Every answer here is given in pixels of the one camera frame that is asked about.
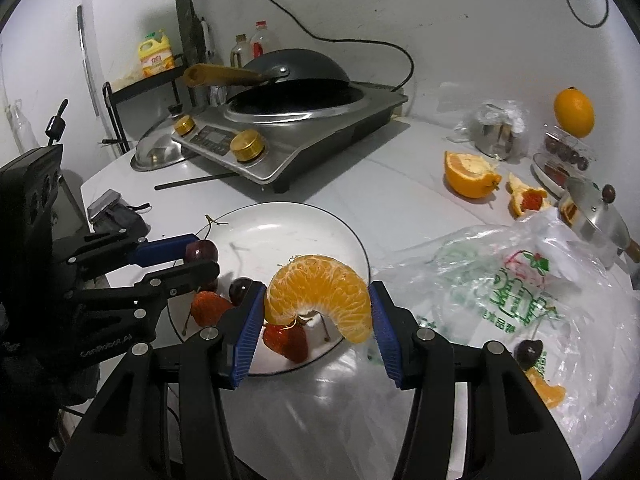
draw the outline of plastic bottle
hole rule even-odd
[[[251,49],[254,57],[278,50],[279,47],[275,34],[267,29],[267,22],[255,22],[255,34],[251,38]]]
[[[242,68],[254,58],[254,53],[246,40],[246,35],[238,34],[236,41],[236,46],[231,49],[231,66]]]
[[[31,123],[20,110],[22,102],[18,99],[9,107],[11,130],[20,153],[26,153],[33,148],[39,148],[36,136],[33,135]]]
[[[138,57],[142,63],[142,75],[149,77],[175,67],[174,53],[171,50],[169,38],[160,29],[162,37],[156,40],[156,33],[149,34],[145,41],[138,46]]]

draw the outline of yellow detergent bottle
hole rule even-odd
[[[156,40],[156,33],[152,32],[138,46],[138,57],[140,58],[140,63],[142,63],[144,77],[175,67],[171,44],[163,28],[160,29],[160,34],[162,35],[160,41]]]

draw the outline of shelf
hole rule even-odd
[[[175,68],[165,70],[164,72],[161,72],[159,74],[145,77],[144,79],[141,79],[140,81],[137,81],[129,86],[125,86],[124,88],[118,90],[117,92],[114,92],[110,96],[111,105],[113,106],[118,103],[127,101],[128,99],[131,99],[136,95],[140,95],[144,92],[147,92],[148,90],[158,88],[159,86],[170,83],[171,81],[182,77],[182,74],[184,73],[186,68],[187,67],[184,65],[177,66]]]

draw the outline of wooden handle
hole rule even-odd
[[[634,261],[635,264],[640,264],[640,246],[635,240],[631,240],[629,247],[626,248],[625,253]]]
[[[230,66],[198,63],[190,66],[182,76],[185,85],[194,86],[252,86],[267,81],[268,78],[253,70]]]

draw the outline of orange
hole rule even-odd
[[[444,152],[444,175],[453,190],[467,198],[484,198],[498,189],[502,177],[480,155]]]
[[[554,101],[558,126],[579,139],[593,130],[595,117],[589,98],[573,86],[562,90]]]
[[[264,319],[288,325],[298,314],[317,310],[352,343],[371,335],[371,300],[364,280],[351,267],[319,254],[299,256],[282,267],[267,288]]]
[[[549,386],[540,372],[531,367],[526,371],[527,379],[538,392],[540,399],[549,409],[555,408],[564,400],[566,389],[563,386]]]
[[[548,193],[541,187],[527,186],[513,173],[509,174],[508,184],[511,193],[509,208],[516,218],[526,211],[544,211],[551,207],[551,202],[546,198]]]

